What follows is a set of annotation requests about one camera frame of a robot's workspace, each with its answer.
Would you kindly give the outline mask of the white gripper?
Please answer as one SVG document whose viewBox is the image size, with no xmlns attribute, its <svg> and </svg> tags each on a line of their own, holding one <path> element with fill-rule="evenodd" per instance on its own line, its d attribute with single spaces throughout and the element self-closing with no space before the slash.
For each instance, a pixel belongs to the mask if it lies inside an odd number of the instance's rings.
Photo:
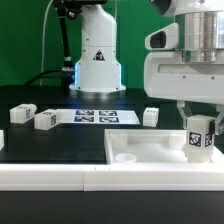
<svg viewBox="0 0 224 224">
<path fill-rule="evenodd" d="M 186 101 L 224 104 L 224 51 L 214 63 L 184 63 L 182 53 L 152 52 L 144 62 L 144 90 L 149 97 L 182 100 L 177 109 L 187 128 L 192 116 Z M 224 105 L 217 105 L 215 134 L 224 134 Z"/>
</svg>

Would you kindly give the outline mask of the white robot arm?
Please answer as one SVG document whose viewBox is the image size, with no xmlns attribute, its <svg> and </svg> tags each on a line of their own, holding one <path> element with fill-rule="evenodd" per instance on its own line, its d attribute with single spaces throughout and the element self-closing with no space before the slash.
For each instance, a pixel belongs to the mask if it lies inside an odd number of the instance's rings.
<svg viewBox="0 0 224 224">
<path fill-rule="evenodd" d="M 174 22 L 145 39 L 144 89 L 152 98 L 175 100 L 183 118 L 187 103 L 214 104 L 212 132 L 224 133 L 224 0 L 149 0 Z M 116 61 L 116 22 L 99 5 L 82 12 L 82 55 L 73 91 L 91 96 L 115 93 L 121 85 Z"/>
</svg>

